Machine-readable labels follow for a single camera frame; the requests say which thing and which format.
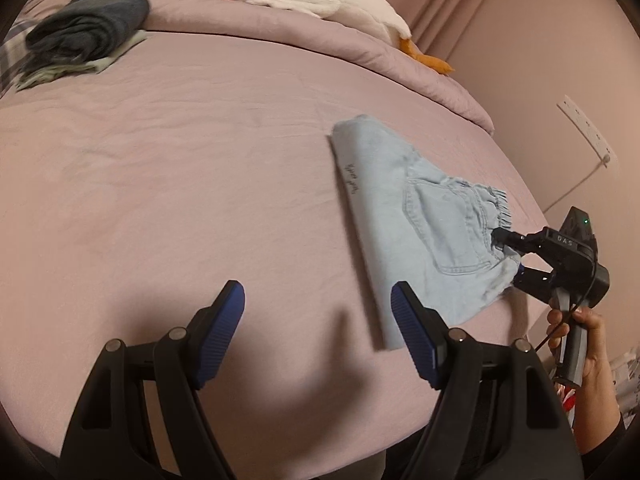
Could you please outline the person's right hand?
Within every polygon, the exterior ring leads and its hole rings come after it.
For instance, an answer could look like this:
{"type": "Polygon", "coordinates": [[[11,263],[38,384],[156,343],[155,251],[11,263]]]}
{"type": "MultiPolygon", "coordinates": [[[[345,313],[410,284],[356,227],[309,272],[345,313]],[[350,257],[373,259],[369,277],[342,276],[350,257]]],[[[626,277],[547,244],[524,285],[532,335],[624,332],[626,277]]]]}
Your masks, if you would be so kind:
{"type": "Polygon", "coordinates": [[[583,387],[593,367],[608,364],[602,316],[590,307],[577,307],[572,312],[552,309],[547,322],[553,380],[570,388],[583,387]]]}

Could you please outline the person's right forearm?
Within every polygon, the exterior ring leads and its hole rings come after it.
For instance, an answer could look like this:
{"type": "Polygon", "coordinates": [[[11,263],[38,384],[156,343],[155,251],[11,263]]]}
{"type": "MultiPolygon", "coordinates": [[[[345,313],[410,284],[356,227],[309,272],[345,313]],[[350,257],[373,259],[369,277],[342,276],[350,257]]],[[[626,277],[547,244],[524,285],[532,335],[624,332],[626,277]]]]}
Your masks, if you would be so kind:
{"type": "Polygon", "coordinates": [[[574,437],[580,454],[602,444],[620,423],[610,363],[605,358],[585,362],[582,386],[577,390],[574,437]]]}

